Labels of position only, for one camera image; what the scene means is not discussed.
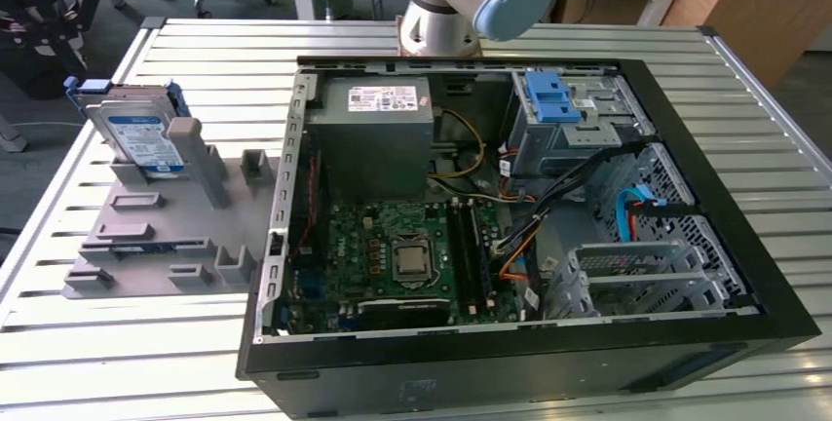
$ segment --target blue drive bracket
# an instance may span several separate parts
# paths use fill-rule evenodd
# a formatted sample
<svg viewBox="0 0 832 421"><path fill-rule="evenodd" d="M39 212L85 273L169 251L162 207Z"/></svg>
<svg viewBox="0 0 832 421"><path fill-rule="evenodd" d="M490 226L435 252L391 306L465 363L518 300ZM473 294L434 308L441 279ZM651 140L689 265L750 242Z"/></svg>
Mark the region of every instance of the blue drive bracket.
<svg viewBox="0 0 832 421"><path fill-rule="evenodd" d="M85 80L83 83L81 82L78 77L69 77L67 80L65 80L65 95L67 95L67 98L77 107L82 117L85 117L86 119L90 118L90 116L83 111L83 105L81 103L78 95L107 95L111 88L114 88L114 82L111 82L110 80L90 79Z"/></svg>
<svg viewBox="0 0 832 421"><path fill-rule="evenodd" d="M81 100L78 98L79 95L107 95L114 88L114 82L111 80L103 79L89 79L82 83L79 78L69 77L65 80L65 88L66 95L70 98L74 106L78 109L81 115L89 118L87 114L83 112L83 106L81 104ZM174 105L174 109L181 117L191 117L191 110L187 107L183 96L183 87L170 81L166 85L166 90L169 92L169 99L171 100L171 104Z"/></svg>
<svg viewBox="0 0 832 421"><path fill-rule="evenodd" d="M191 110L185 103L183 87L174 83L174 81L170 81L166 85L166 90L169 90L169 99L171 100L174 109L178 111L178 116L191 117Z"/></svg>
<svg viewBox="0 0 832 421"><path fill-rule="evenodd" d="M557 73L527 72L526 89L538 108L538 122L582 122L582 113L573 107L570 88Z"/></svg>

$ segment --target floor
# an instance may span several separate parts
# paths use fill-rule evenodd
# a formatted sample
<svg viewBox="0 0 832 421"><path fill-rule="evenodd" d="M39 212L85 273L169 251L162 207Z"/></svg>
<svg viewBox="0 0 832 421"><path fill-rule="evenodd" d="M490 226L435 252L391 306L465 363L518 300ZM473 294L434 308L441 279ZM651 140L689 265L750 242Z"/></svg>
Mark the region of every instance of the floor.
<svg viewBox="0 0 832 421"><path fill-rule="evenodd" d="M93 77L109 78L131 44L145 17L194 18L191 0L127 0L121 11L102 1L93 29L85 36L85 55ZM334 0L337 15L369 18L369 0ZM386 0L386 16L405 11L407 0ZM207 0L215 19L294 19L293 0L270 5L265 0ZM21 59L0 50L0 62ZM807 53L774 94L827 156L832 156L832 53ZM23 228L53 175L79 133L82 118L63 98L33 100L0 73L0 113L29 140L25 153L0 152L0 227ZM15 237L0 234L0 257Z"/></svg>

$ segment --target green circuit board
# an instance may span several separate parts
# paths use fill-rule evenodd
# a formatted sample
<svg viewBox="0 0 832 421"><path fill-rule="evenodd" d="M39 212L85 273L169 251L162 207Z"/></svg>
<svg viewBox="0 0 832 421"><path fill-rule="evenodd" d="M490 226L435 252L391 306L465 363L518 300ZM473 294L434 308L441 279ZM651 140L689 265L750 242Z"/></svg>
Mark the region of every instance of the green circuit board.
<svg viewBox="0 0 832 421"><path fill-rule="evenodd" d="M342 306L369 299L435 297L451 302L451 325L514 322L518 319L511 290L493 296L494 308L471 315L457 302L454 258L449 244L446 203L383 202L362 206L333 205L330 214L327 268L322 294L307 299L306 329L339 331ZM486 244L497 239L495 206L481 202L475 208L479 234ZM419 270L417 281L395 273L402 264L397 247L430 245L431 270Z"/></svg>

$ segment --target aluminum table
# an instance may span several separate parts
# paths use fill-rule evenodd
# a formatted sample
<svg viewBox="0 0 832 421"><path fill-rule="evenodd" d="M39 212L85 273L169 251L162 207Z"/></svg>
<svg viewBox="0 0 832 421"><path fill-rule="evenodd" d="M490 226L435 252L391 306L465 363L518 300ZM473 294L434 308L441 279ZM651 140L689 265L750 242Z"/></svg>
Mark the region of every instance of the aluminum table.
<svg viewBox="0 0 832 421"><path fill-rule="evenodd" d="M832 167L722 40L693 28L542 25L515 41L486 41L485 49L490 56L649 63L825 334L674 393L413 416L830 419ZM175 78L225 156L261 147L279 155L295 58L394 53L390 22L170 19L139 31L114 80ZM61 295L115 179L111 158L87 124L0 268L0 418L286 419L255 385L235 379L245 294Z"/></svg>

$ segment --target white label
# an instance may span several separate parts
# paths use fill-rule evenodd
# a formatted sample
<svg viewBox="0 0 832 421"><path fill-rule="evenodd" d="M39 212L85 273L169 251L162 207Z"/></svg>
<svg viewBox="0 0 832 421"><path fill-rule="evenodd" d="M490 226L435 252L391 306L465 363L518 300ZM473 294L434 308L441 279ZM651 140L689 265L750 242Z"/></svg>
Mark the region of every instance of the white label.
<svg viewBox="0 0 832 421"><path fill-rule="evenodd" d="M511 161L499 160L499 175L511 177Z"/></svg>
<svg viewBox="0 0 832 421"><path fill-rule="evenodd" d="M597 108L597 102L591 99L573 99L573 105L575 107L593 107Z"/></svg>
<svg viewBox="0 0 832 421"><path fill-rule="evenodd" d="M417 111L417 87L353 87L350 112Z"/></svg>
<svg viewBox="0 0 832 421"><path fill-rule="evenodd" d="M533 306L535 310L538 311L538 306L542 303L542 298L538 296L538 293L534 292L530 287L526 288L526 294L523 295L523 297L526 297L526 302L530 303L530 306Z"/></svg>
<svg viewBox="0 0 832 421"><path fill-rule="evenodd" d="M166 125L157 116L111 116L107 118L117 140L133 161L151 172L183 170L183 158L166 138Z"/></svg>

